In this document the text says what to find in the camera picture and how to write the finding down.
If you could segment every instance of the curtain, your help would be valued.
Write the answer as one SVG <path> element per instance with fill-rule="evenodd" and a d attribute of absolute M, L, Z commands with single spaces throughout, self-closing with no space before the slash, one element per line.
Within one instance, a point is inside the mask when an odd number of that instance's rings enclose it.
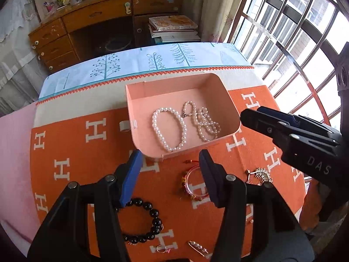
<path fill-rule="evenodd" d="M 39 98 L 48 69 L 28 34 L 39 25 L 33 0 L 7 0 L 0 11 L 0 117 Z"/>
<path fill-rule="evenodd" d="M 222 42 L 241 0 L 183 0 L 183 14 L 199 26 L 201 41 Z"/>

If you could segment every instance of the pink bedding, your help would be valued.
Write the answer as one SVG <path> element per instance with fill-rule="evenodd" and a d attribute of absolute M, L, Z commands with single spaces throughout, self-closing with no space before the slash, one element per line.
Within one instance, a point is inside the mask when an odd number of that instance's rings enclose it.
<path fill-rule="evenodd" d="M 36 103 L 0 118 L 0 220 L 31 242 L 40 222 L 30 180 L 30 133 Z"/>

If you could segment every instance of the black bead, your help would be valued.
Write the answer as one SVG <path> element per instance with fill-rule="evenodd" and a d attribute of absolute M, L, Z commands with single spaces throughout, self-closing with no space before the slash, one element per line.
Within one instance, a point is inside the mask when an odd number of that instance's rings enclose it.
<path fill-rule="evenodd" d="M 131 199 L 130 202 L 127 202 L 127 203 L 126 203 L 126 206 L 129 206 L 129 207 L 130 207 L 130 206 L 132 206 L 132 205 L 133 205 L 133 199 Z"/>
<path fill-rule="evenodd" d="M 151 227 L 152 234 L 159 234 L 161 229 L 159 227 Z"/>
<path fill-rule="evenodd" d="M 134 198 L 132 201 L 137 207 L 140 207 L 143 204 L 143 200 L 141 198 Z"/>
<path fill-rule="evenodd" d="M 151 202 L 144 202 L 143 203 L 143 208 L 146 209 L 147 211 L 150 211 L 152 209 Z"/>
<path fill-rule="evenodd" d="M 148 232 L 148 233 L 145 235 L 145 237 L 146 237 L 148 240 L 153 240 L 153 239 L 155 238 L 155 235 L 152 234 L 152 233 L 150 233 L 150 232 Z"/>
<path fill-rule="evenodd" d="M 159 218 L 153 219 L 152 223 L 153 223 L 153 226 L 157 226 L 157 227 L 160 227 L 162 225 L 162 221 Z"/>
<path fill-rule="evenodd" d="M 129 238 L 129 241 L 130 241 L 132 244 L 137 244 L 137 242 L 138 242 L 138 237 L 136 237 L 136 236 L 131 236 L 131 237 Z"/>
<path fill-rule="evenodd" d="M 151 217 L 157 218 L 159 216 L 159 211 L 156 209 L 152 209 L 149 211 L 149 214 L 151 215 Z"/>
<path fill-rule="evenodd" d="M 141 235 L 138 237 L 138 241 L 141 243 L 145 243 L 145 242 L 147 242 L 147 238 L 144 235 Z"/>

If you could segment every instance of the pink container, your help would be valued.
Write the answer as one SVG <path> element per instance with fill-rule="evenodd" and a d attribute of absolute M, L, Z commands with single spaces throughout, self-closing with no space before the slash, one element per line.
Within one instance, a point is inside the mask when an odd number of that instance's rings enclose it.
<path fill-rule="evenodd" d="M 145 156 L 155 161 L 208 147 L 222 138 L 231 136 L 240 127 L 239 113 L 219 76 L 215 74 L 139 82 L 125 85 L 125 88 L 133 143 Z M 187 143 L 179 151 L 167 152 L 152 127 L 153 113 L 158 108 L 171 107 L 182 115 L 184 103 L 187 101 L 193 101 L 197 109 L 207 107 L 212 121 L 221 126 L 221 132 L 216 140 L 203 142 L 193 117 L 186 117 L 184 122 L 188 130 Z M 192 107 L 188 105 L 186 113 L 191 111 Z M 182 128 L 172 113 L 161 112 L 157 117 L 157 126 L 170 147 L 179 145 Z M 213 139 L 204 128 L 202 131 L 207 139 Z"/>

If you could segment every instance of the wooden desk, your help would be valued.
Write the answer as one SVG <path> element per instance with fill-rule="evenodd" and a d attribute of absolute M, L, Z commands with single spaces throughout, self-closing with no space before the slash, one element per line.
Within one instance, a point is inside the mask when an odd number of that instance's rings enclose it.
<path fill-rule="evenodd" d="M 135 46 L 146 46 L 148 18 L 176 15 L 181 7 L 182 0 L 83 0 L 48 17 L 29 39 L 54 73 L 95 57 L 91 48 L 110 31 L 132 28 Z"/>

